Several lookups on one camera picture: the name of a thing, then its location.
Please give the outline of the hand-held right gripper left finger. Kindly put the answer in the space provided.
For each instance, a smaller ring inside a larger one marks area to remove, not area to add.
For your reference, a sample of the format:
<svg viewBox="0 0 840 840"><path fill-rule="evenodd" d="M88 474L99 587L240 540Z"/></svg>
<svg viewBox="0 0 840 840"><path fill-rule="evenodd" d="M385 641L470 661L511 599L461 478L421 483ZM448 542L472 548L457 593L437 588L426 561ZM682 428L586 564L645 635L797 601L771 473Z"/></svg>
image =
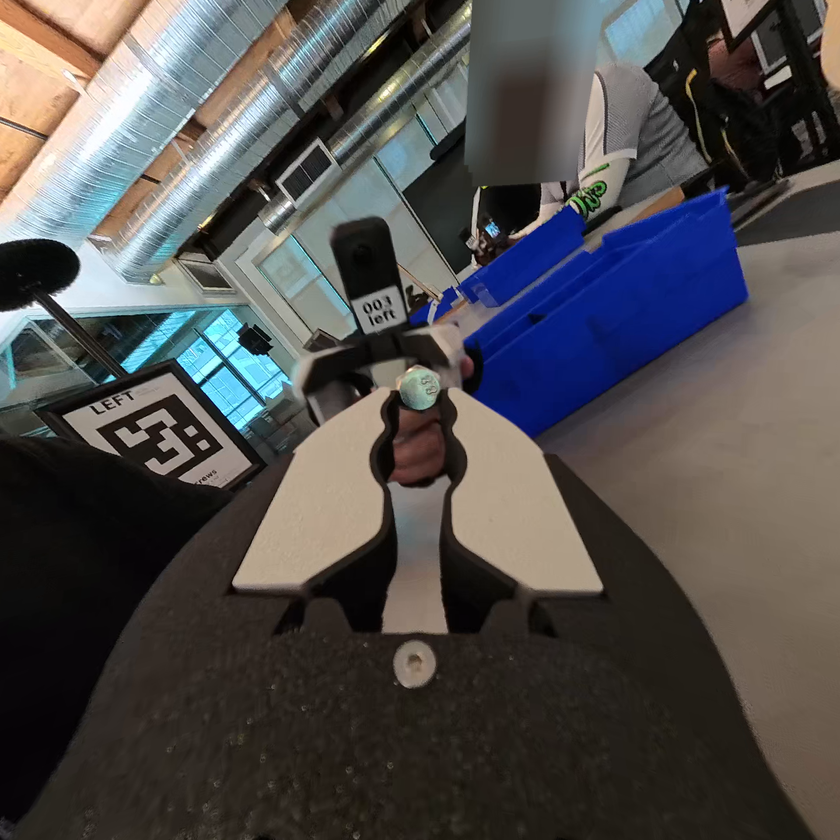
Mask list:
<svg viewBox="0 0 840 840"><path fill-rule="evenodd" d="M234 574L234 592L333 600L354 631L382 630L397 560L387 486L395 399L378 388L297 448Z"/></svg>

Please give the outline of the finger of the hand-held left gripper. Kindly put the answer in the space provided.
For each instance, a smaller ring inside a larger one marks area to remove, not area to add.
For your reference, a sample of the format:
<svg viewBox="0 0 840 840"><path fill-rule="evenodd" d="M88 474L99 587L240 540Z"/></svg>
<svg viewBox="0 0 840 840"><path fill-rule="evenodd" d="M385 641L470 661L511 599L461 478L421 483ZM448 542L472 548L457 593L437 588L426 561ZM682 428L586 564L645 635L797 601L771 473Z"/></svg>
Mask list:
<svg viewBox="0 0 840 840"><path fill-rule="evenodd" d="M452 324L433 324L425 328L427 348L425 366L437 377L441 389L463 389L469 379L469 355Z"/></svg>
<svg viewBox="0 0 840 840"><path fill-rule="evenodd" d="M360 352L350 346L334 346L302 355L293 384L314 422L328 422L371 394L372 378L367 371L351 366L361 360Z"/></svg>

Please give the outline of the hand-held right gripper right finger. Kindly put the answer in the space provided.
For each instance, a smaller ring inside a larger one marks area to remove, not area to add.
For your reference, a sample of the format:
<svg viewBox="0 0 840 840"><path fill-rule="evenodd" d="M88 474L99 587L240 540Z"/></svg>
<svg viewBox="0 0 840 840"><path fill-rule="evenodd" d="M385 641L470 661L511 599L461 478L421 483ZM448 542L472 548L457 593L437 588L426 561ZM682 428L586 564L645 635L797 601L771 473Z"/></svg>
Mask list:
<svg viewBox="0 0 840 840"><path fill-rule="evenodd" d="M447 630L478 634L498 605L527 627L542 602L603 596L541 448L459 388L441 396L439 412L449 478L439 536Z"/></svg>

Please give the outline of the steel hex bolt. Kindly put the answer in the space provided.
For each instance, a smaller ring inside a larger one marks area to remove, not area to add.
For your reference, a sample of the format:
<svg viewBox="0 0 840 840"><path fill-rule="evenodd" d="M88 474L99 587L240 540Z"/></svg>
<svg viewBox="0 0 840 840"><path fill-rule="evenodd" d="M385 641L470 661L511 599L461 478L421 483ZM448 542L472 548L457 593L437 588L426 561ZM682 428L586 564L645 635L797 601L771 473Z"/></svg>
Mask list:
<svg viewBox="0 0 840 840"><path fill-rule="evenodd" d="M406 409L422 413L436 405L441 384L435 371L422 365L413 365L397 377L396 390Z"/></svg>

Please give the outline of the person's left hand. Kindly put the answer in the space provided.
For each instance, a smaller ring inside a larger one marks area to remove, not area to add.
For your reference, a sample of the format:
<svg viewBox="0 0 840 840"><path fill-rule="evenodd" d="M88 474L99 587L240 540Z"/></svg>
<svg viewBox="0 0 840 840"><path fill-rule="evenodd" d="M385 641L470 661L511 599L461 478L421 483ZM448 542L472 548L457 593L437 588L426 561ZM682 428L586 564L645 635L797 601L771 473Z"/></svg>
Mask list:
<svg viewBox="0 0 840 840"><path fill-rule="evenodd" d="M436 409L401 408L392 442L394 468L389 481L401 487L433 484L445 471L445 436Z"/></svg>

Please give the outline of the framed code sign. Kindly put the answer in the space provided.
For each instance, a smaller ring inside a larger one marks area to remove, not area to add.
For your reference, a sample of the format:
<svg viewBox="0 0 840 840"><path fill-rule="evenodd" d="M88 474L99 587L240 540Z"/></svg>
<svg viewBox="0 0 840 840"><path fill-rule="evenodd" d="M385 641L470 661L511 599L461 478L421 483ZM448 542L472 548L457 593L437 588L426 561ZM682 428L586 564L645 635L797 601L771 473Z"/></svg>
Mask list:
<svg viewBox="0 0 840 840"><path fill-rule="evenodd" d="M235 490L266 465L176 360L61 398L35 413L60 437L191 485Z"/></svg>
<svg viewBox="0 0 840 840"><path fill-rule="evenodd" d="M774 11L775 1L718 1L721 28L730 49L751 36L756 27Z"/></svg>

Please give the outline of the person's black sweater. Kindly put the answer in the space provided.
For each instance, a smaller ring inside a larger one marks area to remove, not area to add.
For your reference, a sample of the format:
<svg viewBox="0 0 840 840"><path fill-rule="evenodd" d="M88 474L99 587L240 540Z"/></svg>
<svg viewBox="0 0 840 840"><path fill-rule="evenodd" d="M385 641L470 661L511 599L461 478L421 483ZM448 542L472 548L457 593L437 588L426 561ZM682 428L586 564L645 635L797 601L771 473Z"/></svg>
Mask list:
<svg viewBox="0 0 840 840"><path fill-rule="evenodd" d="M232 499L89 445L2 437L2 823L35 803L137 605Z"/></svg>

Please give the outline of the wood-edged table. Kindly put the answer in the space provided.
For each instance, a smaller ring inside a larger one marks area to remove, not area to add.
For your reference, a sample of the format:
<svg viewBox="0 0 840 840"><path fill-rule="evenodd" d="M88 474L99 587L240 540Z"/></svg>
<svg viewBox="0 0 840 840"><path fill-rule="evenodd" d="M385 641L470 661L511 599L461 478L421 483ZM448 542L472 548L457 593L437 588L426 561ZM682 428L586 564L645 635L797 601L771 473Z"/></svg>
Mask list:
<svg viewBox="0 0 840 840"><path fill-rule="evenodd" d="M626 209L617 206L610 208L586 226L583 232L584 246L593 249L597 247L597 243L601 242L605 235L612 231L676 207L684 200L685 194L682 187L673 186L667 191L660 192Z"/></svg>

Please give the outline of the black round-top stand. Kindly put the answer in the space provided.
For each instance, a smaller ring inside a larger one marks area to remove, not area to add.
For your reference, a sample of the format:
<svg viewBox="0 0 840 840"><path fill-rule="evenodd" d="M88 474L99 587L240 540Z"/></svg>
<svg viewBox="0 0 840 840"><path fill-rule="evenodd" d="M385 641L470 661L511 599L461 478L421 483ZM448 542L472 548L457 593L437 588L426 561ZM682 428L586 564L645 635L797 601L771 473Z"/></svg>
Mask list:
<svg viewBox="0 0 840 840"><path fill-rule="evenodd" d="M76 252L59 241L30 238L2 243L1 311L39 305L108 373L123 378L128 373L121 364L56 300L56 295L76 281L80 271Z"/></svg>

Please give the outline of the black jacket yellow stripes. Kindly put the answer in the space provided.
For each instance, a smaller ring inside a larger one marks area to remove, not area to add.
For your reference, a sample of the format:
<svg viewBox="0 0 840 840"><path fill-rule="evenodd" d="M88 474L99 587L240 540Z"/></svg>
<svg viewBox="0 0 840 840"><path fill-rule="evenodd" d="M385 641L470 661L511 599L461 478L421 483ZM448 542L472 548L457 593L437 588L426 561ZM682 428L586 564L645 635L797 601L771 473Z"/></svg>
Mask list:
<svg viewBox="0 0 840 840"><path fill-rule="evenodd" d="M779 133L771 116L746 92L711 77L677 31L647 71L676 110L716 187L740 193L774 179L781 168Z"/></svg>

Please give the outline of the dark grey flat panel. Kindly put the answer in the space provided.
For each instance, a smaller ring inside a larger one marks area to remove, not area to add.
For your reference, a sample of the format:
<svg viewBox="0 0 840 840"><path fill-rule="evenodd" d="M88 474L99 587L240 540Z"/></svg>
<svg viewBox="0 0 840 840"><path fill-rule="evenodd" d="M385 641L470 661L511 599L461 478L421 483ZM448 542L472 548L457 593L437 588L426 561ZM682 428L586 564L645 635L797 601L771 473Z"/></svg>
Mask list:
<svg viewBox="0 0 840 840"><path fill-rule="evenodd" d="M798 189L784 178L748 187L727 203L740 247L839 230L839 181Z"/></svg>

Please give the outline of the dark wall screen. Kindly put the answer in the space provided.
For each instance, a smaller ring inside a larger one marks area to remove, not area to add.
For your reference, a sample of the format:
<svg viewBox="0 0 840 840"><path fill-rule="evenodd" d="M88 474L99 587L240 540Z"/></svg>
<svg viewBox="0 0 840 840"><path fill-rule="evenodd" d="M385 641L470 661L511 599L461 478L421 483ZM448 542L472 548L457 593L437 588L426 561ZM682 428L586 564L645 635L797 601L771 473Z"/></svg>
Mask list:
<svg viewBox="0 0 840 840"><path fill-rule="evenodd" d="M455 274L472 256L461 237L491 220L505 235L531 224L539 214L541 185L499 185L480 196L465 163L466 126L461 123L429 153L431 166L403 189L410 207Z"/></svg>

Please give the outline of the white wall vent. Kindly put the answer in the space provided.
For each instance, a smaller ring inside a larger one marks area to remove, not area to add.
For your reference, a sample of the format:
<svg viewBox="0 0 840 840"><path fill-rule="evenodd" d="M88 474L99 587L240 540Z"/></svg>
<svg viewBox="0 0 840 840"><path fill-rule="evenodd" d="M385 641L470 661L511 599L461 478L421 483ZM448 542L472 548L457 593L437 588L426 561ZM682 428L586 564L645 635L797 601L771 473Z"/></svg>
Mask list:
<svg viewBox="0 0 840 840"><path fill-rule="evenodd" d="M275 180L280 194L299 209L309 197L335 175L340 163L320 138L309 146Z"/></svg>

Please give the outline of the silver spiral air duct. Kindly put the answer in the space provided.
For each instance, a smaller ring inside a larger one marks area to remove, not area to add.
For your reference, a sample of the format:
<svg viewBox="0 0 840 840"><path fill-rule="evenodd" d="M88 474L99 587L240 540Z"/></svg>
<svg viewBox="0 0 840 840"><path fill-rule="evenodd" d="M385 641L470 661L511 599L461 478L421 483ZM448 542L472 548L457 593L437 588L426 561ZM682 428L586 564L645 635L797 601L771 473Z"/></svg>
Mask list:
<svg viewBox="0 0 840 840"><path fill-rule="evenodd" d="M111 268L146 282L410 5L330 1L309 10L121 226L103 252Z"/></svg>
<svg viewBox="0 0 840 840"><path fill-rule="evenodd" d="M148 2L3 200L2 242L78 249L286 4Z"/></svg>
<svg viewBox="0 0 840 840"><path fill-rule="evenodd" d="M324 141L341 166L341 173L322 185L299 209L278 192L259 211L259 220L280 234L294 217L309 211L327 191L375 155L403 128L419 119L421 128L438 144L466 117L471 2L433 32L370 99Z"/></svg>

